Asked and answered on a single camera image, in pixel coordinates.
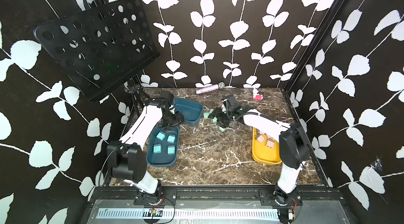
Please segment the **beige plug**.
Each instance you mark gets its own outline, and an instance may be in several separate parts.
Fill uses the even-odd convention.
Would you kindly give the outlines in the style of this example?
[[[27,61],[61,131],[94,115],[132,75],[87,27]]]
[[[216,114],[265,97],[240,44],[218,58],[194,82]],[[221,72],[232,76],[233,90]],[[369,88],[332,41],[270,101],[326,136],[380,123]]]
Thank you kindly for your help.
[[[274,146],[275,146],[275,141],[273,141],[273,140],[271,140],[271,139],[268,139],[268,140],[266,141],[266,147],[268,147],[268,148],[270,148],[270,149],[273,149]]]
[[[266,140],[266,136],[265,134],[257,134],[255,139],[259,142],[259,143],[263,143]]]

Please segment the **pink white small box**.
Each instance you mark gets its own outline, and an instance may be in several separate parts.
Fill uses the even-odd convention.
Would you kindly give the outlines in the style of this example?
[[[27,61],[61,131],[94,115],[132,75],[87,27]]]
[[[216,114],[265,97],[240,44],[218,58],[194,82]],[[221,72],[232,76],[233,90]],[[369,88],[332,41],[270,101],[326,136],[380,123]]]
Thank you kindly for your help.
[[[263,100],[263,95],[259,93],[258,89],[253,89],[252,90],[252,98],[253,100]]]

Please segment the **teal storage box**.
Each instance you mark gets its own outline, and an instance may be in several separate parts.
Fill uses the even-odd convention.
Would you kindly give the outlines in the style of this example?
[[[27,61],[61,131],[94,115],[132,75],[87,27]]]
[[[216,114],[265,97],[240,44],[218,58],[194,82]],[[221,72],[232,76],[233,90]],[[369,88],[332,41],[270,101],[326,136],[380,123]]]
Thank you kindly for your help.
[[[199,123],[204,109],[202,104],[184,98],[175,98],[174,102],[175,111],[183,114],[186,124],[195,126]]]
[[[166,137],[163,141],[156,138],[156,135],[163,131],[166,134]],[[167,142],[168,135],[175,135],[176,141],[174,144],[170,144]],[[160,127],[155,127],[150,135],[149,145],[147,148],[146,161],[149,165],[154,167],[172,167],[177,161],[177,153],[178,153],[178,141],[179,141],[179,128],[174,127],[173,129],[162,129]],[[161,144],[162,152],[158,154],[153,153],[153,145]],[[176,147],[176,153],[174,155],[167,154],[167,147],[170,145],[174,145]]]

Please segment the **black front rail frame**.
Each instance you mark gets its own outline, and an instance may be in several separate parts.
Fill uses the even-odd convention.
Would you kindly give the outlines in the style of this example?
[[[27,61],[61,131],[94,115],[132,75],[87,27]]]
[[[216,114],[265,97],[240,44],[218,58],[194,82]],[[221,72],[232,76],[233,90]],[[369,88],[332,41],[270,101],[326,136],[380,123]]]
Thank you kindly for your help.
[[[165,186],[154,199],[135,188],[99,187],[82,224],[355,224],[338,189],[298,186],[281,206],[274,186]]]

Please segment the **blue teal plug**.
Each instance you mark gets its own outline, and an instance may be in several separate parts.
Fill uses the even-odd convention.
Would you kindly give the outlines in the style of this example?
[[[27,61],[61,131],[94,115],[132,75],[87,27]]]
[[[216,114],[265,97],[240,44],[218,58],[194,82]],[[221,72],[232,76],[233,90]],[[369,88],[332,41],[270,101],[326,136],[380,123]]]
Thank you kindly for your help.
[[[167,147],[167,154],[174,155],[176,153],[176,147],[174,145],[170,145]]]
[[[168,143],[174,144],[175,141],[176,141],[176,136],[175,135],[172,135],[172,134],[168,135],[168,137],[167,137],[167,142]]]
[[[158,154],[162,152],[162,145],[161,144],[155,144],[153,145],[153,153]]]
[[[163,141],[166,137],[166,133],[164,133],[163,131],[160,131],[157,135],[156,138]]]

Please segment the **black music stand tripod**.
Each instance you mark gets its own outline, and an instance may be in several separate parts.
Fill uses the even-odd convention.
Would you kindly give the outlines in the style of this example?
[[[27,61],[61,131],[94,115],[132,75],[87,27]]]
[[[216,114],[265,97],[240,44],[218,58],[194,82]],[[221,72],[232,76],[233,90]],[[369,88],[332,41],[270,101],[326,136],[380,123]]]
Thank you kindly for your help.
[[[127,82],[127,88],[125,90],[131,97],[132,108],[128,118],[130,124],[134,118],[138,118],[145,107],[145,102],[149,100],[150,96],[146,93],[144,87],[133,79]]]

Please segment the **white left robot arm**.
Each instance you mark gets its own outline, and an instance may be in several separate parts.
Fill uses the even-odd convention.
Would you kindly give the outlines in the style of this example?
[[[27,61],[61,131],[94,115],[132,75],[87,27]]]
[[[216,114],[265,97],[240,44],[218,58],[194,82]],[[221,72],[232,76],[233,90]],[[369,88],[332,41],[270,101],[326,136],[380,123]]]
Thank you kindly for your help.
[[[147,171],[143,148],[156,125],[172,129],[184,121],[182,113],[175,111],[173,93],[162,91],[159,97],[149,98],[129,131],[107,147],[105,165],[111,177],[128,180],[141,192],[161,195],[161,182]]]

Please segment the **yellow storage box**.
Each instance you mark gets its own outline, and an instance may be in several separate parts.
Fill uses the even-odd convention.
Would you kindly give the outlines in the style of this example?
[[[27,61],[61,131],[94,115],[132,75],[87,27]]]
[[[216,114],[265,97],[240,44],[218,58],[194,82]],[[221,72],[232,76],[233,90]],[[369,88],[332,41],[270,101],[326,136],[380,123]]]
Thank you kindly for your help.
[[[270,135],[265,134],[266,140],[263,143],[259,143],[255,137],[257,134],[265,134],[260,130],[253,128],[252,134],[252,158],[264,165],[278,165],[282,163],[279,155],[279,143]],[[273,149],[266,147],[266,141],[271,139],[275,141],[275,146]]]

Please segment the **black perforated music stand desk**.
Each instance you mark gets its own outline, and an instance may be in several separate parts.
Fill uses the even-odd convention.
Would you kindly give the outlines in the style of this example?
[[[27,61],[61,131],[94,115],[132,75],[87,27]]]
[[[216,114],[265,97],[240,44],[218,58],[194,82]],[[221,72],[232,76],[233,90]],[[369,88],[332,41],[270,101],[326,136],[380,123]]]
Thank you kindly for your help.
[[[93,103],[160,56],[141,0],[118,0],[50,21],[33,34]]]

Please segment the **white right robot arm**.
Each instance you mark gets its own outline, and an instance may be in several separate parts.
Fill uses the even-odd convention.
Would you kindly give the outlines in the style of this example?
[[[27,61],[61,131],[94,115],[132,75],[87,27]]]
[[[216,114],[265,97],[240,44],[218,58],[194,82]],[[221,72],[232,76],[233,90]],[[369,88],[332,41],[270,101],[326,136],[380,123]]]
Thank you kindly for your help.
[[[279,146],[279,156],[283,163],[277,190],[284,194],[292,193],[304,162],[310,157],[309,140],[299,123],[283,123],[272,119],[253,107],[242,106],[234,95],[224,96],[222,106],[215,108],[209,118],[217,118],[221,128],[227,128],[235,121],[260,130],[274,139]]]

